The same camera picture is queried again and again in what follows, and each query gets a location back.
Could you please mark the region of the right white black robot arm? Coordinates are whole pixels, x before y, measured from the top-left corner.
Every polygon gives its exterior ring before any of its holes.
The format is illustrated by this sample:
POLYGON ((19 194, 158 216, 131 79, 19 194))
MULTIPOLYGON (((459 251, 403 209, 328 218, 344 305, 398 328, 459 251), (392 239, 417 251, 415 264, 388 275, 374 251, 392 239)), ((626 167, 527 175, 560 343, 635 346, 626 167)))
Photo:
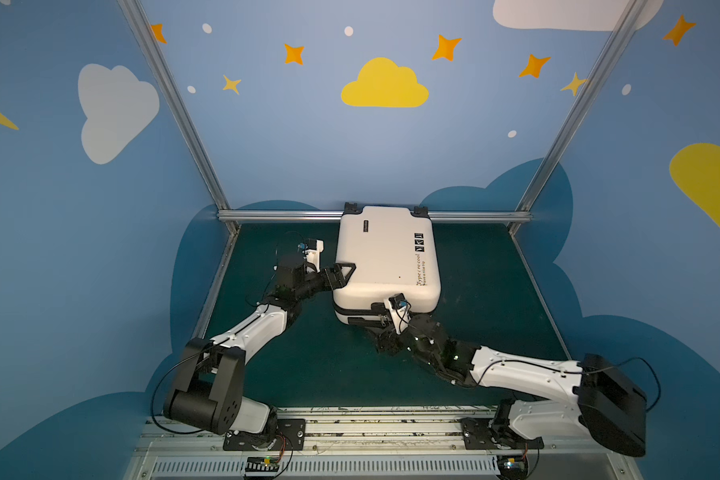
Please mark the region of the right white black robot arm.
POLYGON ((518 448, 546 436, 574 436, 625 456, 646 453, 647 395, 600 355, 555 361, 508 354, 454 339, 427 314, 391 312, 364 327, 378 351, 406 351, 451 385, 535 396, 533 402, 500 404, 490 426, 500 445, 518 448))

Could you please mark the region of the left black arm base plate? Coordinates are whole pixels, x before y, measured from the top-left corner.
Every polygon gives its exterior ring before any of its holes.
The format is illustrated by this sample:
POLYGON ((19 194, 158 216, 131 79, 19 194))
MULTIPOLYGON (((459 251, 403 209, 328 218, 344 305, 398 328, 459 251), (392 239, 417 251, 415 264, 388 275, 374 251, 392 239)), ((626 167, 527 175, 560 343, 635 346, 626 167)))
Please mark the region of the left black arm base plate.
POLYGON ((306 439, 306 420, 277 419, 269 422, 261 433, 230 430, 224 436, 222 449, 233 452, 302 451, 306 439))

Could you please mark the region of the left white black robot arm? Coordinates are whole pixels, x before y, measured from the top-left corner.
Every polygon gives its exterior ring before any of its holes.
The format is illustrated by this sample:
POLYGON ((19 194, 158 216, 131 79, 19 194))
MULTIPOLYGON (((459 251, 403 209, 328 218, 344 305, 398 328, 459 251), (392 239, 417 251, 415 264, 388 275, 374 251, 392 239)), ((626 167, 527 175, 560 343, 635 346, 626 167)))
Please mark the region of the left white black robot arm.
POLYGON ((283 257, 273 274, 274 286, 248 317, 210 339, 196 337, 186 344, 181 360, 170 370, 174 377, 163 416, 197 433, 237 432, 270 441, 276 409, 244 396, 247 364, 295 323, 303 301, 345 287, 355 270, 352 262, 321 267, 314 251, 283 257))

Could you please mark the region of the black white suitcase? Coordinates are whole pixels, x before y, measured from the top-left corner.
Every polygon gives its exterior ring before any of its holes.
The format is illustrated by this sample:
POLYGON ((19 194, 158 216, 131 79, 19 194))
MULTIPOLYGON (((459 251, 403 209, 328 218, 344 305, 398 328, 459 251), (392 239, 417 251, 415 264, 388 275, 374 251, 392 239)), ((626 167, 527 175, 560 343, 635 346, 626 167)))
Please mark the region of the black white suitcase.
POLYGON ((425 207, 361 207, 347 202, 336 261, 355 265, 347 284, 333 292, 334 311, 344 324, 381 325, 388 316, 384 301, 398 294, 413 314, 430 314, 437 308, 441 279, 433 224, 425 207))

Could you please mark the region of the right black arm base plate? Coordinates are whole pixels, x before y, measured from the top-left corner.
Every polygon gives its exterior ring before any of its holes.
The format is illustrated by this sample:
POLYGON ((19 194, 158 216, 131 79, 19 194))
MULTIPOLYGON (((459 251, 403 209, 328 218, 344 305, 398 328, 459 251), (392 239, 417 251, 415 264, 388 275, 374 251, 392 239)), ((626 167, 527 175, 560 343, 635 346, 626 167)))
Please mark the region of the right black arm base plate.
POLYGON ((462 418, 459 420, 466 450, 541 450, 541 437, 525 439, 509 426, 489 418, 462 418))

